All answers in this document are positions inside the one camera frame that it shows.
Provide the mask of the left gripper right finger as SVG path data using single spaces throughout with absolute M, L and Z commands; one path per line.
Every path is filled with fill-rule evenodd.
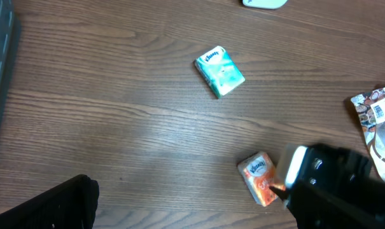
M 299 228 L 380 228 L 373 216 L 310 184 L 293 186 L 287 201 Z

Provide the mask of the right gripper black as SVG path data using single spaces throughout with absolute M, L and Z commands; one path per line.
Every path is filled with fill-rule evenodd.
M 385 204 L 385 182 L 370 177 L 372 161 L 326 144 L 306 147 L 295 184 L 305 182 L 352 204 Z M 269 186 L 282 201 L 290 191 Z

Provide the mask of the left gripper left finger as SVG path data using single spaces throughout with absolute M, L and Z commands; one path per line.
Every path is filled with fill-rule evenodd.
M 84 174 L 0 214 L 0 229 L 92 229 L 99 184 Z

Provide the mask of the orange tissue pack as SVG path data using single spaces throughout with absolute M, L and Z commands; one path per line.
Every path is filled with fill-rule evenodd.
M 266 152 L 259 151 L 241 161 L 237 168 L 257 204 L 267 207 L 278 198 L 270 186 L 286 189 L 284 183 L 277 179 L 276 168 Z

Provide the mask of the clear plastic snack bag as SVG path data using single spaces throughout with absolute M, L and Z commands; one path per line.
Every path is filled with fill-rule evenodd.
M 376 171 L 385 182 L 385 87 L 351 98 Z

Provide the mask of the teal tissue pack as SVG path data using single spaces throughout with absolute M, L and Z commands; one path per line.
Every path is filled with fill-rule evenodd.
M 245 82 L 245 77 L 222 46 L 201 55 L 194 64 L 218 99 Z

